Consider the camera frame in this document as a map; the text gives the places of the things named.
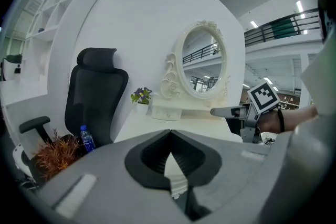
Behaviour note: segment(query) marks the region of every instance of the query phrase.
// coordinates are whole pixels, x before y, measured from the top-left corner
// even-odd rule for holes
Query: black wristband
[[[285,123],[284,123],[284,117],[281,111],[281,108],[278,109],[278,117],[280,120],[280,132],[283,133],[285,131]]]

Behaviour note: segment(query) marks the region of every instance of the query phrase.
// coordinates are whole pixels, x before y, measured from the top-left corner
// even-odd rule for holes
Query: orange plant
[[[66,139],[60,137],[54,129],[52,142],[39,146],[36,153],[36,164],[45,171],[43,178],[46,181],[68,168],[81,157],[78,154],[79,142],[79,139],[73,135],[69,135]]]

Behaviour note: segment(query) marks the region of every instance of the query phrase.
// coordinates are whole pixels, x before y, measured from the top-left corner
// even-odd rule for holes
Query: water bottle
[[[84,143],[86,150],[88,152],[93,151],[96,146],[94,145],[93,137],[87,130],[86,125],[82,125],[80,127],[80,135],[82,137],[82,141]]]

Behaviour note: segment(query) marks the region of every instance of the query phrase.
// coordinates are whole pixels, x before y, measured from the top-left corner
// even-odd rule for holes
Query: oval mirror
[[[208,93],[224,74],[223,42],[210,30],[201,27],[185,38],[182,49],[183,79],[192,91]]]

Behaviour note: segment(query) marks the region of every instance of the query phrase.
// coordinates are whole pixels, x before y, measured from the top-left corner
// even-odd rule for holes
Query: black office chair
[[[113,143],[110,138],[111,122],[128,83],[127,72],[114,68],[113,55],[116,50],[84,49],[78,55],[77,66],[71,73],[65,110],[66,128],[70,133],[80,136],[80,126],[85,124],[96,147]],[[21,124],[19,131],[25,133],[36,129],[45,142],[51,142],[43,128],[48,122],[50,119],[47,116],[32,119]]]

